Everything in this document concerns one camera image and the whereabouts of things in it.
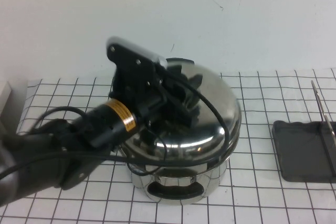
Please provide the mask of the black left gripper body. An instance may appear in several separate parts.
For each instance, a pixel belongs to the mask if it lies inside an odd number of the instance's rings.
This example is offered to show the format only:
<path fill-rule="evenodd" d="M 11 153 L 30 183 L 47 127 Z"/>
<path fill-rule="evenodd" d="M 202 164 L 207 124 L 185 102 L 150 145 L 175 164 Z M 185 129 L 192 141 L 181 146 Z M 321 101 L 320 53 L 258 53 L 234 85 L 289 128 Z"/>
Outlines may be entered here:
<path fill-rule="evenodd" d="M 156 121 L 185 127 L 180 115 L 184 101 L 194 98 L 194 88 L 168 70 L 152 72 L 150 78 L 140 74 L 123 70 L 114 74 L 109 107 L 119 118 L 121 128 L 140 130 Z"/>

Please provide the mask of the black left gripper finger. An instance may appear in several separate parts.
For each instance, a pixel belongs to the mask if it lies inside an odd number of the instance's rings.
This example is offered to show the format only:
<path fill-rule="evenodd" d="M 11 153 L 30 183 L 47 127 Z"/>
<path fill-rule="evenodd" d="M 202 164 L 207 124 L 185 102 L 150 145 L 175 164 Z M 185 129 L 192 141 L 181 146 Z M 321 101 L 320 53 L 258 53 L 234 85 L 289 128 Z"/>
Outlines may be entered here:
<path fill-rule="evenodd" d="M 198 89 L 203 81 L 203 75 L 198 73 L 195 64 L 191 62 L 169 62 L 168 72 L 187 82 L 194 89 Z"/>
<path fill-rule="evenodd" d="M 185 127 L 194 127 L 200 114 L 199 98 L 187 98 L 184 103 L 184 111 L 180 115 L 180 121 Z"/>

